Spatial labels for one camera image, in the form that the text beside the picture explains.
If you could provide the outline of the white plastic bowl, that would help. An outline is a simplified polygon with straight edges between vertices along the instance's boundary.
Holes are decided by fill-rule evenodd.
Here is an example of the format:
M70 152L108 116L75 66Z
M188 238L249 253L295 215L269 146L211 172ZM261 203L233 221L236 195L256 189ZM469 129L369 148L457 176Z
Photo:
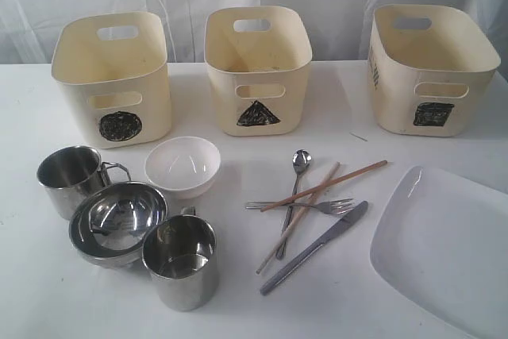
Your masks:
M155 187L173 198L191 199L207 192L221 166L217 146L202 137L174 137L146 157L144 172Z

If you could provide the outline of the steel fork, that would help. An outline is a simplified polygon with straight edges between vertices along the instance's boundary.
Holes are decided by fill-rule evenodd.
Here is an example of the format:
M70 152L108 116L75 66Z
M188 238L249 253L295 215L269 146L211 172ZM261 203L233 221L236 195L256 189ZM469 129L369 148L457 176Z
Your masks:
M270 204L271 202L246 202L244 204L244 207L246 209L261 210L263 207L268 206ZM328 215L341 214L344 211L351 210L354 207L352 198L319 202L317 204L288 202L283 204L283 206L309 207L310 209L319 210L323 214Z

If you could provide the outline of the wooden chopstick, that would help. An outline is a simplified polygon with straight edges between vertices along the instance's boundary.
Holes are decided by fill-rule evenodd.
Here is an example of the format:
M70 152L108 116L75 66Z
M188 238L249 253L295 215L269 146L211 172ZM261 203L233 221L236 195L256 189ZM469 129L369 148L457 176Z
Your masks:
M364 174L366 172L375 170L377 168L381 168L382 166L385 166L387 164L388 164L387 160L381 160L381 161L379 161L377 163L370 164L367 167L364 167L364 168L352 171L352 172L350 172L350 173L348 173L346 175L337 177L335 179L327 180L324 183L322 183L322 184L320 184L320 185L318 185L316 187L312 187L310 189L307 189L305 191L297 193L296 195L292 195L292 196L290 196L288 198L285 198L283 200L280 200L278 202L273 202L272 204L269 204L269 205L261 208L260 211L261 212L265 212L267 210L274 209L274 208L276 208L278 206L282 206L282 205L285 205L287 203L293 202L294 200L297 200L297 199L299 199L301 197L304 197L304 196L307 196L307 195L313 195L316 192L319 192L319 191L322 191L322 190L324 190L326 188L331 187L332 185L335 185L335 184L338 184L338 183L342 183L342 182L344 182L346 180L349 180L349 179L352 179L354 177L357 177L358 175L362 175L362 174Z
M327 176L323 179L323 181L320 183L321 189L319 191L315 191L307 200L306 202L309 204L314 204L318 197L324 192L324 189L327 188L325 185L328 181L333 179L333 176L337 172L338 168L340 167L340 163L336 162L332 168L330 169ZM275 246L272 248L272 250L268 253L268 255L265 257L261 265L256 269L256 274L259 275L265 266L269 263L271 258L276 254L279 246L291 235L293 229L298 224L298 222L302 219L302 217L306 214L306 212L309 210L308 206L303 206L300 208L298 213L294 216L289 226L283 231L282 236L280 239L275 243Z

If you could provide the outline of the steel mug with band handle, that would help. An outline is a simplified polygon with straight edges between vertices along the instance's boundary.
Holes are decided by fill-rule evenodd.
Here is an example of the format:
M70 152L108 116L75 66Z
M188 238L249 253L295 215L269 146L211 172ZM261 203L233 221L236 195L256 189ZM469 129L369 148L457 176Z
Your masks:
M211 300L219 283L217 235L193 206L150 229L142 261L160 300L177 311L190 311Z

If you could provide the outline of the stainless steel bowl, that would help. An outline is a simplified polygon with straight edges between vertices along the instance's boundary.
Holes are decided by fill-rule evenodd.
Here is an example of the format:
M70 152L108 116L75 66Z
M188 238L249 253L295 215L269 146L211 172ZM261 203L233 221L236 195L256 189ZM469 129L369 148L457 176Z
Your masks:
M68 234L85 261L121 268L141 258L146 233L168 217L167 201L156 188L134 181L115 183L79 204Z

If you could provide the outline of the steel mug with wire handle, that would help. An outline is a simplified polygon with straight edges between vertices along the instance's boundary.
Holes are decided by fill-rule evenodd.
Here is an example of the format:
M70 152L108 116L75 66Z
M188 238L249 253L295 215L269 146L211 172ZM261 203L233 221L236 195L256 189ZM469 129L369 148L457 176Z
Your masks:
M37 180L58 214L69 221L83 200L112 184L108 173L112 168L132 179L124 165L103 161L95 148L76 145L47 156L37 169Z

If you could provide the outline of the steel teaspoon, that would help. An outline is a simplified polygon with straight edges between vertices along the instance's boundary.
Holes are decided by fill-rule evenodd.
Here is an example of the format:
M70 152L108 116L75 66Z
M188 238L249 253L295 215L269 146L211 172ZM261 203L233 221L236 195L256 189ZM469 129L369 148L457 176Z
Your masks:
M292 165L294 169L294 173L296 174L296 180L294 182L292 194L296 195L298 193L298 185L302 178L302 176L306 173L308 168L311 165L312 156L304 149L299 149L294 155L292 160ZM287 212L285 215L285 220L282 227L282 233L285 232L289 224L291 223L293 217L293 207L288 206ZM281 260L285 256L287 246L287 239L285 238L281 245L277 248L275 253L275 258L277 260Z

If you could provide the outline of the cream bin with triangle mark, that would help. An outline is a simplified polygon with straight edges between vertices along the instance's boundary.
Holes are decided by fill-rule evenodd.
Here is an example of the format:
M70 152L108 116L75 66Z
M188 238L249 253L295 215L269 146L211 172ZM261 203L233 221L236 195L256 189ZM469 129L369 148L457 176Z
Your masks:
M211 13L204 60L218 125L236 137L294 130L312 58L306 28L292 9L233 7Z

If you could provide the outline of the small metal pin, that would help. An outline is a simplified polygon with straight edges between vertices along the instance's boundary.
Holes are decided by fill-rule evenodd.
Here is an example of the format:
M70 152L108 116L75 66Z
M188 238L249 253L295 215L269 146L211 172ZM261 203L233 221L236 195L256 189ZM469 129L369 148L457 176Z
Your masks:
M355 133L351 133L351 132L350 132L349 134L350 134L351 136L355 137L355 138L358 138L358 139L360 139L360 140L364 141L364 142L368 142L368 140L367 140L366 138L361 137L361 136L359 136L359 135L357 135L357 134L355 134Z

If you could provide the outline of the steel table knife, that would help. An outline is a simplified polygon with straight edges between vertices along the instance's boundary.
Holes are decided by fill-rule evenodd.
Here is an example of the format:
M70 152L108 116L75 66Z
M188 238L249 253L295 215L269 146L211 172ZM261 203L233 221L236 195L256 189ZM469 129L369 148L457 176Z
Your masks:
M347 232L354 226L367 212L368 201L362 201L350 212L346 213L338 222L333 224L318 239L299 253L293 260L287 263L283 268L276 272L261 288L262 295L268 295L286 278L288 278L300 265L308 260L315 252L325 246L327 243Z

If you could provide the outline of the cream bin with circle mark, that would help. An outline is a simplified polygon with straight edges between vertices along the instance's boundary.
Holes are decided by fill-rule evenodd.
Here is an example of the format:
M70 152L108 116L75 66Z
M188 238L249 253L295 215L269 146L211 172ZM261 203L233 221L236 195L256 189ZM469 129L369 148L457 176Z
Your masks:
M67 24L52 57L52 77L92 146L156 141L171 129L166 39L153 13L103 14Z

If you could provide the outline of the cream bin with square mark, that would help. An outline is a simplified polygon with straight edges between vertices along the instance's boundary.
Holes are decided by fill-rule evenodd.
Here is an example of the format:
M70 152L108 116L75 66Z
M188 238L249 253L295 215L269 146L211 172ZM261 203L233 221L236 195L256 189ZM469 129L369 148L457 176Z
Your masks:
M373 13L368 64L381 127L453 137L467 127L501 58L464 11L394 4Z

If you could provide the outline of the white square plate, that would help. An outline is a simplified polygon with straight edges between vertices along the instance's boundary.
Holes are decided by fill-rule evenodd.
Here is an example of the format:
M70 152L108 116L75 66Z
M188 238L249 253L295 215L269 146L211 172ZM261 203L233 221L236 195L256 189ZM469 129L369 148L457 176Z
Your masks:
M414 166L371 242L397 292L474 338L507 336L507 195L439 168Z

